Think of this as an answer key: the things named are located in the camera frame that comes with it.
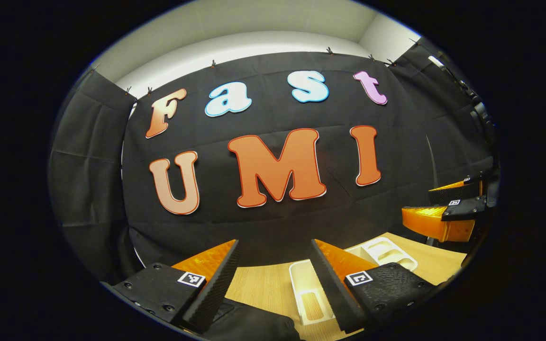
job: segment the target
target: wooden table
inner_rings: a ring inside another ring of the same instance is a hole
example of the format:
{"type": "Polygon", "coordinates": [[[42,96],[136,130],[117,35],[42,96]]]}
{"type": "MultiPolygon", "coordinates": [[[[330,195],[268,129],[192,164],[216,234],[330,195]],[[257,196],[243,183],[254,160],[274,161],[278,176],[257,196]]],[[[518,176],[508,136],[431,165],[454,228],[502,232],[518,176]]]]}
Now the wooden table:
{"type": "MultiPolygon", "coordinates": [[[[466,254],[434,248],[391,233],[384,233],[379,237],[389,238],[416,259],[419,265],[414,270],[414,274],[433,285],[446,281],[455,274],[461,268],[461,262],[466,256],[466,254]]],[[[299,311],[290,282],[289,268],[292,263],[295,262],[237,268],[226,298],[290,317],[294,320],[301,339],[305,341],[336,341],[361,332],[360,330],[345,334],[338,328],[336,319],[303,326],[300,323],[299,311]]]]}

